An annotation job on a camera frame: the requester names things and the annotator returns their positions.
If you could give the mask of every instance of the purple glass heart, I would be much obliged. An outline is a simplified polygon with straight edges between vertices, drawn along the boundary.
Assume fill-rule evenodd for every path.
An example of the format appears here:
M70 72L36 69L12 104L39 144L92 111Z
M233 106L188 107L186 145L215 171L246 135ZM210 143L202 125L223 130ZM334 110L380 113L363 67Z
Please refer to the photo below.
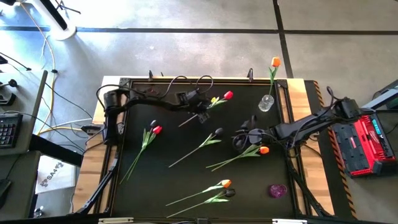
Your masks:
M283 184L272 184L269 186L269 195L274 198L280 198L287 192L287 187Z

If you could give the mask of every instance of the orange tulip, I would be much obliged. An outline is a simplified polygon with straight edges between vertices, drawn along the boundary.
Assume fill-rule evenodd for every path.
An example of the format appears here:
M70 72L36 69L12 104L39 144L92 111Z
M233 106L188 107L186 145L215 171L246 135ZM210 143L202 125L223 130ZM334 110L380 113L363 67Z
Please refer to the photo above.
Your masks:
M271 65L272 65L273 67L279 67L279 65L280 65L280 59L279 59L279 57L273 57L273 58L272 58Z
M221 184L223 185L224 188L228 188L232 184L232 181L223 180L223 181L221 181Z
M269 152L269 148L267 146L260 147L261 154L267 154Z

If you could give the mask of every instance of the keyboard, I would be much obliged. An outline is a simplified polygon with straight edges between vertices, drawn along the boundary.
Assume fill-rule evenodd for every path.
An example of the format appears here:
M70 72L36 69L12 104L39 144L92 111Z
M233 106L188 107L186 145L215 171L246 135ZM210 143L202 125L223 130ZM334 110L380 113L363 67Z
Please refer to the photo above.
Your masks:
M22 114L0 114L0 150L15 147Z

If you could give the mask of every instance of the gray floor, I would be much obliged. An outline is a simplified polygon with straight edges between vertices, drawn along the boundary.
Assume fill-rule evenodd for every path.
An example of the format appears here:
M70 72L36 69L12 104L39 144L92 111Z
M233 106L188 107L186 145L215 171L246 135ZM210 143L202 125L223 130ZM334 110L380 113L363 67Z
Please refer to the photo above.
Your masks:
M64 2L82 12L68 12L78 27L277 29L272 0ZM398 30L395 0L280 0L279 6L285 29ZM34 26L20 7L0 3L1 9L0 26ZM34 8L29 7L29 11L41 26L46 26ZM397 35L286 35L286 39L295 78L317 80L323 89L329 85L336 96L354 98L359 105L398 77ZM146 76L151 69L155 74L170 76L243 77L252 67L255 77L267 77L271 58L282 57L278 34L78 32L65 41L49 40L60 72L56 91L91 114L95 109L94 94L104 75ZM40 61L43 37L39 32L2 30L0 43L1 52L34 70L40 70L44 61L45 68L51 69L47 48L45 60ZM0 66L4 72L12 69ZM284 67L277 76L286 77ZM49 93L46 89L46 101ZM323 96L329 99L325 90ZM42 105L40 117L44 118L47 111ZM58 97L54 115L57 123L86 118ZM64 133L80 140L68 131ZM52 140L64 141L56 134ZM398 187L398 179L386 178L391 183L389 188L379 179L350 181L360 219L398 223L398 196L391 193ZM72 191L42 194L38 204L45 205L47 215L66 214Z

